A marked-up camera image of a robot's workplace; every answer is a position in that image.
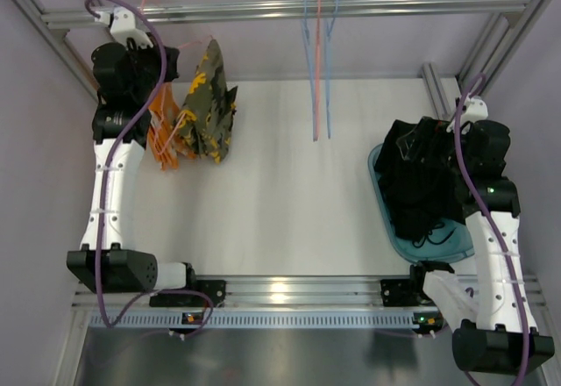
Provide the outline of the black trousers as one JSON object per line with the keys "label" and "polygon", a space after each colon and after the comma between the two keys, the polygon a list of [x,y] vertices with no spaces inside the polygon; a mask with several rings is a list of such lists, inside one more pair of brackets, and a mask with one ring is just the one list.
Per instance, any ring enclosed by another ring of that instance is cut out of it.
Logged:
{"label": "black trousers", "polygon": [[452,202],[455,175],[445,162],[404,161],[395,141],[413,123],[396,119],[389,129],[374,170],[396,235],[420,242],[441,219],[465,224],[461,210]]}

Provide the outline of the camouflage trousers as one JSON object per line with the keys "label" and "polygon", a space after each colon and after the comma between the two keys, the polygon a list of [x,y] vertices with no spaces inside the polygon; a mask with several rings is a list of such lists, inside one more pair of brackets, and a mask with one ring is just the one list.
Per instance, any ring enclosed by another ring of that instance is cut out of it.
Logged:
{"label": "camouflage trousers", "polygon": [[229,153],[238,88],[227,87],[221,48],[212,39],[195,70],[188,94],[175,119],[178,141],[191,158],[216,164]]}

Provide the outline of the blue hanger with black trousers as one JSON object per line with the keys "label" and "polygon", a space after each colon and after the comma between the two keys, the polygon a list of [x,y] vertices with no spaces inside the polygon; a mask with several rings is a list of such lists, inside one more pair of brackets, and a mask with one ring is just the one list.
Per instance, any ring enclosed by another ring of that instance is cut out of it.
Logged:
{"label": "blue hanger with black trousers", "polygon": [[316,80],[315,80],[315,63],[311,51],[311,38],[308,27],[308,0],[303,0],[303,15],[301,19],[302,43],[306,58],[310,99],[311,99],[311,115],[312,115],[312,139],[318,141],[317,121],[316,121]]}

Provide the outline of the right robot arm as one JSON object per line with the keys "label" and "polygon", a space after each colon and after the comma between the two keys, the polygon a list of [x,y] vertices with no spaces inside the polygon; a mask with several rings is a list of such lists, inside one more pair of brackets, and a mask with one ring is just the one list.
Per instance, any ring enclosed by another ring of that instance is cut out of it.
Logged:
{"label": "right robot arm", "polygon": [[472,242],[479,294],[469,297],[444,262],[425,266],[423,294],[452,331],[452,354],[466,373],[517,381],[555,353],[527,302],[518,248],[521,207],[504,175],[509,129],[480,120],[455,127],[423,118],[391,126],[374,170],[400,239],[419,242],[441,222],[462,225]]}

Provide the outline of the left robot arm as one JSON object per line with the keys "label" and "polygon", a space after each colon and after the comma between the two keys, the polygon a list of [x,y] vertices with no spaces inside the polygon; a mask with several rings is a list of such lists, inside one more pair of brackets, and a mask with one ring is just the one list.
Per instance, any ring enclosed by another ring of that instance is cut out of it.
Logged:
{"label": "left robot arm", "polygon": [[133,230],[135,182],[151,123],[146,101],[160,81],[177,77],[178,55],[175,48],[141,47],[132,39],[91,54],[98,83],[96,177],[87,228],[78,250],[67,253],[67,268],[92,292],[178,290],[195,280],[190,264],[159,263],[137,250]]}

